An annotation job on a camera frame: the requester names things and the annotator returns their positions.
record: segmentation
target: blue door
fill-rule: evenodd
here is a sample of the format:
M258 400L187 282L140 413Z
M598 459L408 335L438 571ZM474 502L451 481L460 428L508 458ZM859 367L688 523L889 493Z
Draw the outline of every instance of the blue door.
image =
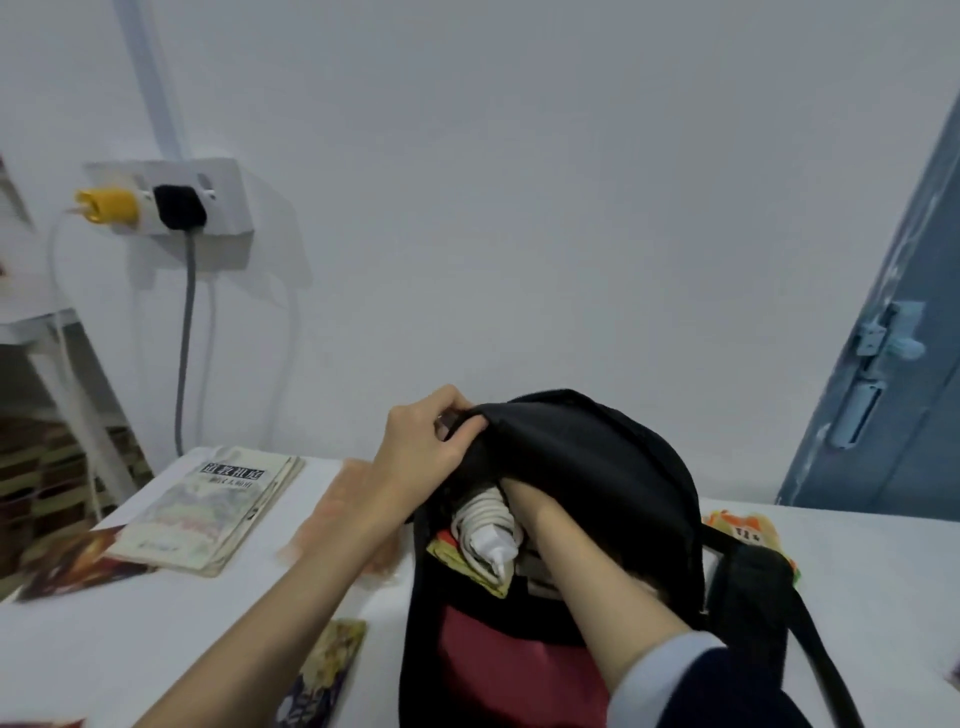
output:
M960 521L960 102L778 502Z

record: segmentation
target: white shirt cuff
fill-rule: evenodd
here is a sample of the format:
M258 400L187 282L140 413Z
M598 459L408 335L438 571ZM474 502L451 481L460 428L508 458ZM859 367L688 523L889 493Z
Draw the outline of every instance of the white shirt cuff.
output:
M654 728L686 671L724 644L709 632L686 632L637 660L607 706L607 728Z

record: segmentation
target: black backpack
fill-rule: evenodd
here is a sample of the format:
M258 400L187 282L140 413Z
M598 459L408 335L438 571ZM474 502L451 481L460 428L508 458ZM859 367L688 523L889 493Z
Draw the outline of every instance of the black backpack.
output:
M572 390L483 404L489 426L461 466L414 514L416 573L400 676L403 728L509 724L478 710L445 679L439 649L447 609L511 638L583 646L562 601L537 598L517 576L506 598L455 573L426 551L479 487L513 477L544 490L621 566L656 585L687 624L717 634L745 659L782 679L786 632L815 667L837 725L862 722L827 655L786 560L701 523L697 491L665 440L622 413ZM705 599L703 547L724 555Z

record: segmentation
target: wall socket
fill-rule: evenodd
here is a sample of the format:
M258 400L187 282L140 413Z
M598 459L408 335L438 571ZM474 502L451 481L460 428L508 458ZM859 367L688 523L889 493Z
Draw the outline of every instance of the wall socket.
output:
M136 195L140 212L137 225L111 225L117 234L172 234L156 211L154 187L161 184L187 184L197 190L206 208L204 235L242 235L253 231L236 159L95 161L85 164L84 170L95 187L123 187Z

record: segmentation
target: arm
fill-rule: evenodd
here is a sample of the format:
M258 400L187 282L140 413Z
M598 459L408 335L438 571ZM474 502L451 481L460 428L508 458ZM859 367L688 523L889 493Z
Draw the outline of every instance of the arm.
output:
M469 407L450 385L394 407L362 496L135 728L264 725L364 564L456 469L486 426L474 417L447 442L436 438L441 413Z
M690 628L621 569L560 504L516 480L502 483L564 596L611 694L631 666Z

